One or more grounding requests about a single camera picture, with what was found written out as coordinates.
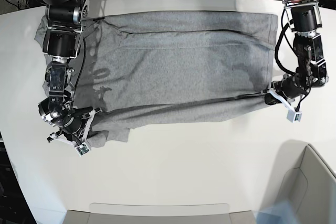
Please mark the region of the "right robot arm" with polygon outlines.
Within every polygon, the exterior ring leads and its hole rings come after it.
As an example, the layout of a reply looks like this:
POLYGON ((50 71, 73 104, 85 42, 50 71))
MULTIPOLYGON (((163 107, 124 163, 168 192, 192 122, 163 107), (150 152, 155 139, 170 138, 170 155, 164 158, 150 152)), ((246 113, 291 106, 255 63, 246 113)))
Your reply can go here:
POLYGON ((77 84, 71 82, 74 69, 71 59, 86 46, 82 21, 88 15, 89 0, 43 0, 46 3, 47 29, 43 41, 44 55, 51 58, 45 73, 48 96, 39 103, 43 121, 59 130, 48 141, 68 143, 80 151, 89 148, 87 136, 94 116, 101 110, 74 108, 77 84))

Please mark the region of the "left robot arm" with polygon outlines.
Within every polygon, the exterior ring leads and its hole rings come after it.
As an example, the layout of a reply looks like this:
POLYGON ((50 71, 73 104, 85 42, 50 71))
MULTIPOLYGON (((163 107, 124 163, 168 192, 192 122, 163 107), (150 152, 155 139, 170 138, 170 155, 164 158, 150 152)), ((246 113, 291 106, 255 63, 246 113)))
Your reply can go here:
POLYGON ((322 26, 318 0, 282 0, 283 14, 288 22, 282 27, 275 47, 275 62, 285 73, 281 81, 274 81, 265 94, 265 103, 290 103, 296 97, 304 100, 313 88, 328 82, 326 61, 323 56, 321 35, 317 32, 322 26), (295 37, 292 51, 298 66, 291 71, 279 60, 279 49, 286 31, 290 29, 295 37))

